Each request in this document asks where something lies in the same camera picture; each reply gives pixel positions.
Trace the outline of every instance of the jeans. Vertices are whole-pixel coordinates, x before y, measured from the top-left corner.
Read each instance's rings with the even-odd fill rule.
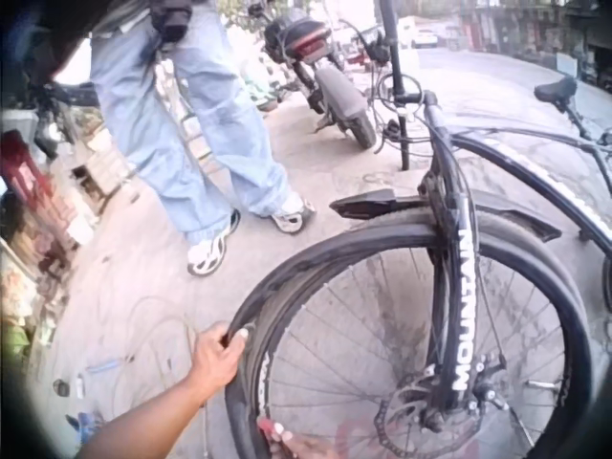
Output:
[[[270,216],[290,193],[287,173],[273,159],[263,119],[238,75],[213,3],[193,8],[189,31],[169,57],[177,77],[187,81],[204,137],[229,170],[238,199],[249,211]],[[147,17],[126,33],[94,37],[91,79],[119,150],[195,245],[229,224],[231,207],[187,151],[156,92],[153,66],[142,63],[142,50],[154,36]]]

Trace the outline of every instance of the hand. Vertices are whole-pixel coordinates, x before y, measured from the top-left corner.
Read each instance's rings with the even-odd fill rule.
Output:
[[[339,459],[325,440],[294,434],[268,419],[259,419],[257,424],[268,438],[272,459],[287,459],[291,455],[297,459]]]
[[[221,340],[228,328],[226,322],[215,323],[199,334],[195,341],[192,365],[186,381],[201,395],[202,402],[230,383],[238,371],[238,361],[245,350],[249,332],[244,328],[238,330],[228,347],[224,348]]]

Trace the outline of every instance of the motorcycle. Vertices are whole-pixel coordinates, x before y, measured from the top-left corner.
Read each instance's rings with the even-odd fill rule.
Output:
[[[267,24],[266,54],[295,72],[310,108],[324,115],[317,131],[335,124],[343,133],[350,130],[364,150],[372,147],[376,130],[367,116],[367,99],[342,72],[328,25],[298,8],[288,9],[273,19],[263,2],[250,5],[248,13]]]

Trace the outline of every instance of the bicycle seat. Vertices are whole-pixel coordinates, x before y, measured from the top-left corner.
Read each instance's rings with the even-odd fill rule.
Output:
[[[556,103],[569,100],[577,91],[576,80],[571,76],[555,83],[540,84],[534,89],[534,96],[540,102]]]

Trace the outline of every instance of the sneaker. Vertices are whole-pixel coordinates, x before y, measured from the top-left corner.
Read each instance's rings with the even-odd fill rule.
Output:
[[[317,213],[315,207],[299,194],[292,192],[280,210],[272,215],[278,229],[288,234],[297,234],[306,228],[311,218]]]
[[[190,274],[205,276],[217,271],[226,256],[226,238],[236,231],[240,223],[240,212],[234,209],[229,225],[212,240],[204,240],[187,253],[187,270]]]

